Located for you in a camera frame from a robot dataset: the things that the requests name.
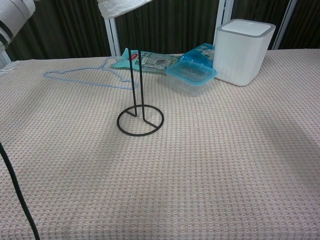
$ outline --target plastic food container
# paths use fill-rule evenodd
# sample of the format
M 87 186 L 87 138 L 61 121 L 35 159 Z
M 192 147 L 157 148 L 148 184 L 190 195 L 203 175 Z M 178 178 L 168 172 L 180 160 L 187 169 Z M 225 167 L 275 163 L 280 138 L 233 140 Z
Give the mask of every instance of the plastic food container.
M 213 67 L 217 79 L 246 86 L 257 76 L 276 26 L 233 19 L 217 28 Z
M 217 74 L 216 70 L 194 61 L 180 61 L 165 69 L 167 81 L 175 88 L 183 89 L 192 96 L 208 88 Z

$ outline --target beige textured tablecloth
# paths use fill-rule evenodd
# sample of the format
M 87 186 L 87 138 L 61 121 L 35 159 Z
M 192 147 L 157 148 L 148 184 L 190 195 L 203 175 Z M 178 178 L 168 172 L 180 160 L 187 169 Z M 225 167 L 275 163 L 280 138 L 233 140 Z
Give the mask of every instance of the beige textured tablecloth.
M 320 238 L 320 49 L 268 51 L 248 86 L 216 80 L 198 97 L 144 73 L 145 103 L 165 117 L 145 137 L 117 128 L 130 90 L 43 77 L 103 61 L 29 60 L 0 77 L 0 141 L 41 239 Z M 3 161 L 0 181 L 0 239 L 33 239 Z

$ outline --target black stripe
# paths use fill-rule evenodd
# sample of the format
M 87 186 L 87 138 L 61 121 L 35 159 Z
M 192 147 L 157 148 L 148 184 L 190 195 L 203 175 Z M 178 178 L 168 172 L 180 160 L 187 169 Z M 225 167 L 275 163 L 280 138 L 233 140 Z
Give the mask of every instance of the black stripe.
M 2 42 L 2 44 L 4 45 L 4 48 L 7 48 L 9 46 L 8 41 L 5 39 L 5 37 L 0 34 L 0 42 Z
M 0 20 L 0 28 L 2 28 L 5 31 L 5 33 L 9 36 L 11 41 L 14 39 L 14 35 L 13 35 L 12 31 L 1 20 Z

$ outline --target blue container lid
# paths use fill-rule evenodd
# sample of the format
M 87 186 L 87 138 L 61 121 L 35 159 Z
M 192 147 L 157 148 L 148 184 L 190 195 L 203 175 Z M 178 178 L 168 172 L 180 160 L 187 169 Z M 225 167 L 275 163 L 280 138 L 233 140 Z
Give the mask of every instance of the blue container lid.
M 165 70 L 165 73 L 192 86 L 201 86 L 217 75 L 216 70 L 194 61 L 179 61 Z

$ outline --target clear plastic box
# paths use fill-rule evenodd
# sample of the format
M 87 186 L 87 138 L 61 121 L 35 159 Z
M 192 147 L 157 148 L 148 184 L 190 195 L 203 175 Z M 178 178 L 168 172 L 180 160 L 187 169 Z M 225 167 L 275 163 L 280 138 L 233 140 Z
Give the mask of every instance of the clear plastic box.
M 183 89 L 192 96 L 197 96 L 208 88 L 216 70 L 194 61 L 180 61 L 165 69 L 167 82 Z

